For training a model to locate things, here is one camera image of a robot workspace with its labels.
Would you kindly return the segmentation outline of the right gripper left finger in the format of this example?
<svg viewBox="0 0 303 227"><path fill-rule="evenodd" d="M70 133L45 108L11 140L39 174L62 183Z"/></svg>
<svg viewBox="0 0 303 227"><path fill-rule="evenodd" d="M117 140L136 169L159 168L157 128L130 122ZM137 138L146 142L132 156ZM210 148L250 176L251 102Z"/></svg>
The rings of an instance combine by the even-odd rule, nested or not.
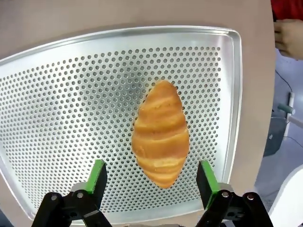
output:
<svg viewBox="0 0 303 227"><path fill-rule="evenodd" d="M82 220L87 227L110 227L100 211L106 184L106 163L97 159L88 180L75 185L76 190L65 196L58 192L44 196L32 226L70 227L73 221Z"/></svg>

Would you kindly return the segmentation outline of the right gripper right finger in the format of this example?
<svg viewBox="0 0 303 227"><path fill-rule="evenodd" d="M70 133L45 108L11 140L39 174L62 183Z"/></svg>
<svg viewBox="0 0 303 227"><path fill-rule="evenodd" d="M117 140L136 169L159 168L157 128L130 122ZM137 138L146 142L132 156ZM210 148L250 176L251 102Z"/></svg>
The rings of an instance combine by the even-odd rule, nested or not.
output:
<svg viewBox="0 0 303 227"><path fill-rule="evenodd" d="M207 161L199 162L196 183L205 210L198 227L225 227L227 222L236 227L271 226L260 196L255 192L239 196L229 184L217 182Z"/></svg>

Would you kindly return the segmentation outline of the person's left hand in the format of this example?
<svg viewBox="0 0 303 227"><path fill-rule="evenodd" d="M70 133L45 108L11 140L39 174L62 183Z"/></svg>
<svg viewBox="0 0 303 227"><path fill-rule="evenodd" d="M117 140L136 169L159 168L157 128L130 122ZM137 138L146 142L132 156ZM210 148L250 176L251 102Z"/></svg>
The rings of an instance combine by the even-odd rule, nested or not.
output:
<svg viewBox="0 0 303 227"><path fill-rule="evenodd" d="M284 19L274 22L275 47L282 56L303 59L303 21Z"/></svg>

